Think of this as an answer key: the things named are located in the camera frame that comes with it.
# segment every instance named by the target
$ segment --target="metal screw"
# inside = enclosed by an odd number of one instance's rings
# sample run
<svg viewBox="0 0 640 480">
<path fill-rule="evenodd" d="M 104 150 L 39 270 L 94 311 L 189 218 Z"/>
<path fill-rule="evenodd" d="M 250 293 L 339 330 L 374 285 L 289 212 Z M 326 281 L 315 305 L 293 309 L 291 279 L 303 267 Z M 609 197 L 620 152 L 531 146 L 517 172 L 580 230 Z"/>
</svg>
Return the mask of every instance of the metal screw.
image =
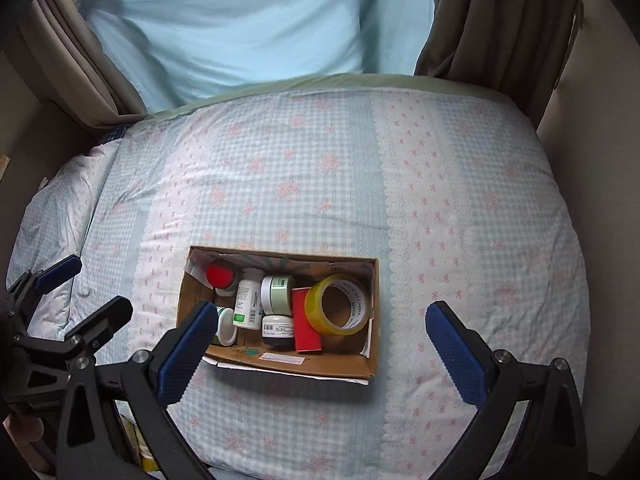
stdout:
<svg viewBox="0 0 640 480">
<path fill-rule="evenodd" d="M 496 350 L 494 352 L 494 357 L 499 363 L 508 363 L 513 358 L 513 356 L 506 350 Z"/>
<path fill-rule="evenodd" d="M 89 365 L 89 358 L 88 357 L 79 357 L 76 360 L 76 368 L 79 368 L 80 370 L 84 370 L 85 368 L 87 368 Z"/>
<path fill-rule="evenodd" d="M 138 350 L 137 352 L 134 352 L 131 358 L 136 363 L 143 363 L 147 359 L 149 359 L 149 356 L 150 356 L 149 350 Z"/>
<path fill-rule="evenodd" d="M 568 370 L 569 368 L 569 363 L 561 357 L 556 357 L 553 360 L 553 364 L 558 370 Z"/>
</svg>

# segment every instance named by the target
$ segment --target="blue gripper pad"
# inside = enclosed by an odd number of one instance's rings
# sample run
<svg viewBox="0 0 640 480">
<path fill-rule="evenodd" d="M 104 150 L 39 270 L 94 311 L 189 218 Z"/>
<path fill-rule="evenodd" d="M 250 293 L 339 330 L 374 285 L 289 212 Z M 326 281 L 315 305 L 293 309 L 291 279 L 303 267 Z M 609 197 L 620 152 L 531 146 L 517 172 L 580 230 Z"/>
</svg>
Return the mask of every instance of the blue gripper pad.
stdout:
<svg viewBox="0 0 640 480">
<path fill-rule="evenodd" d="M 460 328 L 466 330 L 462 322 L 458 322 Z M 486 373 L 480 361 L 437 303 L 428 306 L 424 323 L 462 400 L 479 409 L 487 398 Z"/>
<path fill-rule="evenodd" d="M 169 330 L 154 348 L 150 378 L 158 403 L 167 406 L 182 398 L 200 359 L 218 331 L 218 310 L 199 301 L 178 328 Z"/>
<path fill-rule="evenodd" d="M 38 294 L 49 294 L 54 288 L 70 280 L 82 270 L 82 262 L 75 254 L 67 256 L 55 265 L 44 270 L 35 280 L 35 290 Z"/>
</svg>

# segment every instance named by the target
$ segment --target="jar lid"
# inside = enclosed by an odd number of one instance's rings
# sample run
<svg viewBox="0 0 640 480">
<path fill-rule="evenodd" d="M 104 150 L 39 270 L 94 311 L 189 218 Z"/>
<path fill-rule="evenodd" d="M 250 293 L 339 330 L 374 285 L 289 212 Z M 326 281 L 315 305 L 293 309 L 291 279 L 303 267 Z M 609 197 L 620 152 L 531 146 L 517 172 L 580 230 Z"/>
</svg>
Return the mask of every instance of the jar lid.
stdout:
<svg viewBox="0 0 640 480">
<path fill-rule="evenodd" d="M 274 314 L 271 307 L 271 280 L 273 280 L 273 276 L 265 276 L 260 286 L 260 301 L 265 316 L 273 316 Z"/>
<path fill-rule="evenodd" d="M 293 318 L 289 316 L 280 316 L 278 314 L 273 314 L 272 316 L 264 316 L 262 318 L 262 324 L 267 323 L 284 323 L 288 325 L 293 325 Z"/>
<path fill-rule="evenodd" d="M 207 267 L 207 281 L 215 288 L 227 288 L 233 285 L 238 275 L 234 264 L 219 258 Z"/>
</svg>

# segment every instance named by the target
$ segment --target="brown curtain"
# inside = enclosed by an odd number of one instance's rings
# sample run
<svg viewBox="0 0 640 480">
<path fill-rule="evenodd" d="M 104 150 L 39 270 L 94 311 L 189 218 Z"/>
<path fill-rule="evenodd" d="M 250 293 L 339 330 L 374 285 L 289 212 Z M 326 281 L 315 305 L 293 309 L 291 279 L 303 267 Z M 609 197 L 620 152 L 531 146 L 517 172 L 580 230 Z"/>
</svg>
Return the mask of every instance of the brown curtain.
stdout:
<svg viewBox="0 0 640 480">
<path fill-rule="evenodd" d="M 71 0 L 34 0 L 18 29 L 56 97 L 81 123 L 109 128 L 147 115 Z"/>
<path fill-rule="evenodd" d="M 558 77 L 578 0 L 434 0 L 415 75 L 507 94 L 538 126 Z"/>
</svg>

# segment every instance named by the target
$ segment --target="wall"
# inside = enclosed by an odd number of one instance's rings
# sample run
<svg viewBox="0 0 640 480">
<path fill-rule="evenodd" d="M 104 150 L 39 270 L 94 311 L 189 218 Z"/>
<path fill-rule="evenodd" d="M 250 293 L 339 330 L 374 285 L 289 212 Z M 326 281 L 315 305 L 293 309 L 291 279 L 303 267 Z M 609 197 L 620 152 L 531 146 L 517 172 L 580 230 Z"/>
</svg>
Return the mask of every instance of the wall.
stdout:
<svg viewBox="0 0 640 480">
<path fill-rule="evenodd" d="M 11 151 L 20 133 L 39 110 L 36 96 L 0 52 L 0 153 Z"/>
<path fill-rule="evenodd" d="M 0 53 L 0 153 L 11 159 L 0 180 L 2 282 L 24 209 L 40 182 L 93 143 L 56 104 L 39 101 Z"/>
<path fill-rule="evenodd" d="M 640 46 L 609 0 L 584 28 L 538 133 L 584 252 L 591 340 L 583 412 L 604 474 L 640 424 Z"/>
</svg>

